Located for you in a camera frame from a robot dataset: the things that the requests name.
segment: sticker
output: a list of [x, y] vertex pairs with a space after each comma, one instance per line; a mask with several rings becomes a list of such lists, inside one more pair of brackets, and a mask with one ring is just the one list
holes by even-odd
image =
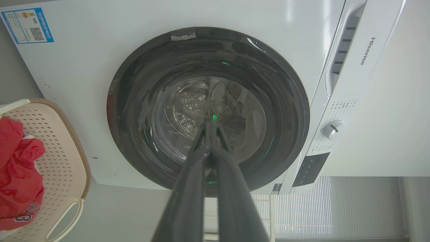
[[42, 8], [2, 12], [16, 43], [54, 42]]
[[278, 195], [278, 194], [279, 194], [279, 191], [281, 190], [281, 187], [282, 187], [282, 184], [280, 184], [280, 183], [276, 183], [276, 184], [273, 186], [272, 195]]

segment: washing machine door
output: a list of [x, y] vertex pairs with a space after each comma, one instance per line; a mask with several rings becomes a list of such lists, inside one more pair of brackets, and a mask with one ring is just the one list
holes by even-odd
[[[297, 73], [276, 50], [220, 28], [180, 29], [143, 44], [120, 66], [107, 98], [122, 154], [168, 189], [209, 120], [223, 125], [250, 190], [268, 184], [298, 156], [309, 113]], [[216, 178], [207, 179], [214, 196]]]

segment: white washing machine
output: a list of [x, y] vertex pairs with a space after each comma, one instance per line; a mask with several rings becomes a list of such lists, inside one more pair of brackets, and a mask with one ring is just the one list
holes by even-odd
[[335, 152], [403, 5], [60, 0], [0, 12], [97, 183], [171, 189], [198, 126], [217, 119], [250, 189], [286, 194], [310, 189]]

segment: qr code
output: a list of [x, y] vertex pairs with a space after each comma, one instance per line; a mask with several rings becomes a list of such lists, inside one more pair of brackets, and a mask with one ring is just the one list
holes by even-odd
[[40, 32], [40, 28], [30, 28], [31, 34], [34, 37], [34, 40], [45, 40], [45, 38], [43, 37], [42, 32]]

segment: laundry basket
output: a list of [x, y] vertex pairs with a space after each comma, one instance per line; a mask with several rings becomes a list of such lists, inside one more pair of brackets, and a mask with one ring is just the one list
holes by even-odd
[[[31, 223], [3, 241], [58, 241], [81, 216], [89, 189], [89, 166], [79, 140], [61, 109], [45, 99], [23, 99], [0, 105], [1, 114], [21, 122], [24, 134], [41, 140], [46, 150], [35, 161], [45, 187], [40, 211]], [[49, 238], [74, 205], [78, 205], [78, 212], [72, 222], [60, 234]]]

